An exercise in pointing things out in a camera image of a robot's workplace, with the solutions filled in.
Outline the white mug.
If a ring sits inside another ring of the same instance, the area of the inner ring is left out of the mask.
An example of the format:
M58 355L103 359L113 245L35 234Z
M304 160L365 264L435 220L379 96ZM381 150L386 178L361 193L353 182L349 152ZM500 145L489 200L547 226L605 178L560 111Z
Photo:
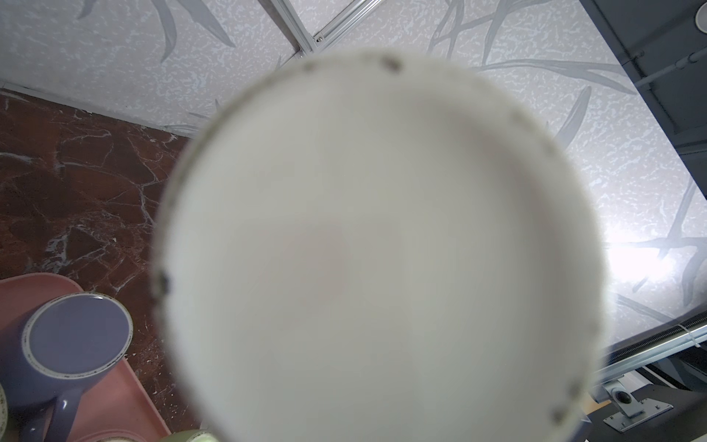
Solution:
M428 56L314 56L229 103L169 176L150 281L224 441L567 441L602 359L572 163Z

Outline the pink plastic tray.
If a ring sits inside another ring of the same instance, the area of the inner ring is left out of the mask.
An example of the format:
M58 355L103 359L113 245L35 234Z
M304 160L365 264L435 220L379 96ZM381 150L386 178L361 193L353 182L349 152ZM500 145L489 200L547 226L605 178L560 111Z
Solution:
M62 295L81 292L75 281L58 274L25 274L1 281L1 326ZM128 362L123 359L82 395L70 441L132 438L158 441L170 431Z

